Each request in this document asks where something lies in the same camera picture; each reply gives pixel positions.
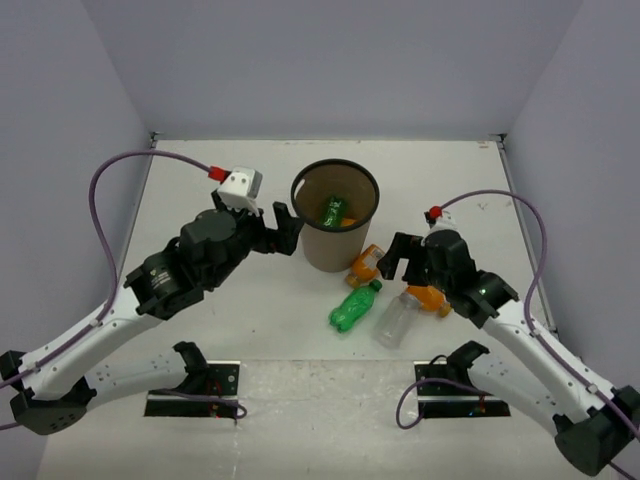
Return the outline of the orange bottle with label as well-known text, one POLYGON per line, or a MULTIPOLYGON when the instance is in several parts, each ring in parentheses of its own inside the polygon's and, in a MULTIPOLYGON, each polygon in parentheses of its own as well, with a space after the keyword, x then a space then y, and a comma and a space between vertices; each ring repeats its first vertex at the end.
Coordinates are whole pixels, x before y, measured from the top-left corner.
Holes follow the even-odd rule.
POLYGON ((383 249, 371 244, 352 263, 345 282, 351 288, 358 288, 374 280, 379 274, 377 263, 384 255, 383 249))

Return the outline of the green bottle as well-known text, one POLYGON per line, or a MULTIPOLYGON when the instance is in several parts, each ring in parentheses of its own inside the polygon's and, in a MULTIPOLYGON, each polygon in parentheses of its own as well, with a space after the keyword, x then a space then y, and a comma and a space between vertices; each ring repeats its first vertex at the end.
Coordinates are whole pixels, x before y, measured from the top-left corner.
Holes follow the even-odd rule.
POLYGON ((319 224, 324 227, 340 227, 344 219, 348 203, 338 196, 330 196, 324 206, 324 210, 319 219, 319 224))
POLYGON ((373 307, 376 295, 382 289, 379 280, 355 288, 328 316, 329 325, 339 333, 350 331, 373 307))

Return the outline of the clear plastic bottle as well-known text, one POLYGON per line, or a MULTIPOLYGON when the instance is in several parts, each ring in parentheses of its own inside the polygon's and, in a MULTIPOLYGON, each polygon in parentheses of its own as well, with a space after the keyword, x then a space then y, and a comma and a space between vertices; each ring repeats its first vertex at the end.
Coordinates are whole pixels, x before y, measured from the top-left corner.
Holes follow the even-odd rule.
POLYGON ((398 349, 420 308, 421 302, 408 292, 394 297, 374 328, 374 339, 388 349, 398 349))

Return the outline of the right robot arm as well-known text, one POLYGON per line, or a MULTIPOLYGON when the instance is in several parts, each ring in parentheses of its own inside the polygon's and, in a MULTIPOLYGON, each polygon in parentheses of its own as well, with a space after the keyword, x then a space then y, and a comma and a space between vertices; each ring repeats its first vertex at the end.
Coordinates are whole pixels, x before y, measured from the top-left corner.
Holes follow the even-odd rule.
POLYGON ((639 392, 616 387, 562 345, 530 313, 499 275, 478 268, 468 245, 450 227, 424 237, 398 232, 378 268, 394 278, 400 260, 410 286, 434 286, 453 310, 506 347, 527 371, 511 374, 491 352, 473 342, 456 350, 446 368, 456 392, 490 393, 538 422, 554 437, 562 456, 578 471, 598 475, 639 437, 639 392))

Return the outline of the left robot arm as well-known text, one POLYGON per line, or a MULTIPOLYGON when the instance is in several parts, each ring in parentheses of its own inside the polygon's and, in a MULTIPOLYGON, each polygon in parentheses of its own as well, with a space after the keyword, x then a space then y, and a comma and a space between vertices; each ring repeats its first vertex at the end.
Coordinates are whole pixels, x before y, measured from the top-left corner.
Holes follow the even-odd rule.
POLYGON ((274 203, 277 226, 271 229, 261 212, 234 210, 218 194, 212 198, 213 208, 130 272, 96 312, 38 350, 2 354, 2 380, 17 392, 10 401, 15 425, 52 435, 105 403, 144 391, 205 400, 209 365, 193 342, 138 364, 118 365, 110 356, 203 301, 250 253, 295 252, 303 221, 285 204, 274 203))

